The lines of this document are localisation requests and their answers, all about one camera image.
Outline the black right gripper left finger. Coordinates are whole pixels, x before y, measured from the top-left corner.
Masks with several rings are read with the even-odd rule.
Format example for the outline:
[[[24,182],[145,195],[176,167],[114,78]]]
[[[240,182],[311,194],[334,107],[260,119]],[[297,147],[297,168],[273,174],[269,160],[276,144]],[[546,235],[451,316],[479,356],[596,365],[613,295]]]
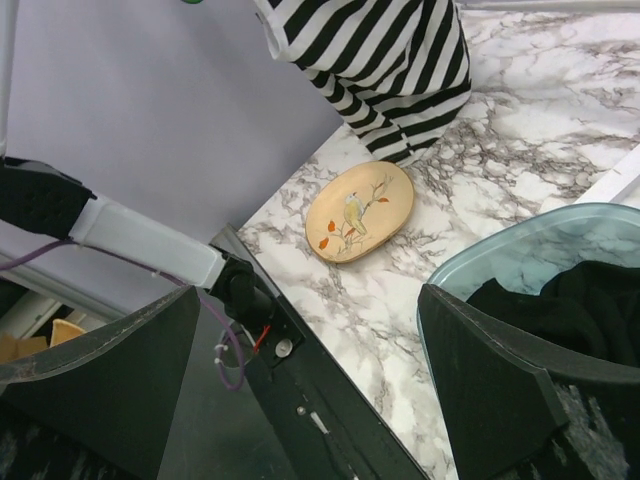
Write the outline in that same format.
[[[200,313],[192,287],[1,367],[1,399],[140,479],[157,476]]]

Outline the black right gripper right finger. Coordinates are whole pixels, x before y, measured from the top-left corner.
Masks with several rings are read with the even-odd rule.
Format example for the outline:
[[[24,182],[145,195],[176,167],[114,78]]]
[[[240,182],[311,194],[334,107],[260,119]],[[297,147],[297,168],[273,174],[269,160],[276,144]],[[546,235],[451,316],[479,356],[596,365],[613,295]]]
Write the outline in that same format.
[[[420,336],[461,479],[636,479],[639,371],[425,284]]]

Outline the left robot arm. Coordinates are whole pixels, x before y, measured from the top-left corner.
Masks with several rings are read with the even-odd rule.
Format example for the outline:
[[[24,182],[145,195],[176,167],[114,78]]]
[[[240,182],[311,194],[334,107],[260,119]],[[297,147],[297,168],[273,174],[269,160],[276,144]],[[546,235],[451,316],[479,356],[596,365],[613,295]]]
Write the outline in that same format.
[[[43,162],[2,158],[1,219],[52,240],[2,265],[3,270],[62,246],[82,246],[203,289],[248,330],[273,321],[275,299],[250,262],[99,195]]]

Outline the striped black white tank top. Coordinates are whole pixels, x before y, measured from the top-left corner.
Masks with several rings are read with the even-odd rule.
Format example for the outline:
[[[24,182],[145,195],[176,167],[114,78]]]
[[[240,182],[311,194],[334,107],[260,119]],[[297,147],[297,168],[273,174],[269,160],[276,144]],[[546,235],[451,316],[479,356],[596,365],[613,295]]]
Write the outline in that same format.
[[[448,0],[258,1],[271,56],[299,68],[379,161],[422,159],[471,96]]]

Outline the blue transparent container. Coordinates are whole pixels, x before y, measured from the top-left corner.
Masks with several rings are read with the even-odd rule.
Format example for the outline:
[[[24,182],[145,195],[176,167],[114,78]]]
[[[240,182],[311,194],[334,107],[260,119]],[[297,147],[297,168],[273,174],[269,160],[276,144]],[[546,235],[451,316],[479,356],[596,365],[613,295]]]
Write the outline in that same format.
[[[639,269],[638,209],[585,203],[541,214],[460,252],[429,281],[465,303],[493,278],[510,291],[536,295],[583,261]]]

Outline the black base bar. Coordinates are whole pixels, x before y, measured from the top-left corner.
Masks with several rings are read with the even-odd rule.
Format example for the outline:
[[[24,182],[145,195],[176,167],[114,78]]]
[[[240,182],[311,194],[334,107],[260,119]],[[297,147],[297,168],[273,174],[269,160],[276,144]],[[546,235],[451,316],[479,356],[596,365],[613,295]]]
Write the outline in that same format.
[[[247,354],[242,388],[214,360],[213,300],[197,323],[162,479],[423,479],[426,474],[260,264],[288,325]]]

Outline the beige bird painted plate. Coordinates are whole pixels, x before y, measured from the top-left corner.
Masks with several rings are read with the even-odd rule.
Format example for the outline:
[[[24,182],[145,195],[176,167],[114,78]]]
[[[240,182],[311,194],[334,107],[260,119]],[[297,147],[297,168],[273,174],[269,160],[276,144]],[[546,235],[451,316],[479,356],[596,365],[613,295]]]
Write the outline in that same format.
[[[357,165],[330,181],[311,202],[306,240],[322,260],[349,263],[374,251],[409,220],[415,189],[394,163]]]

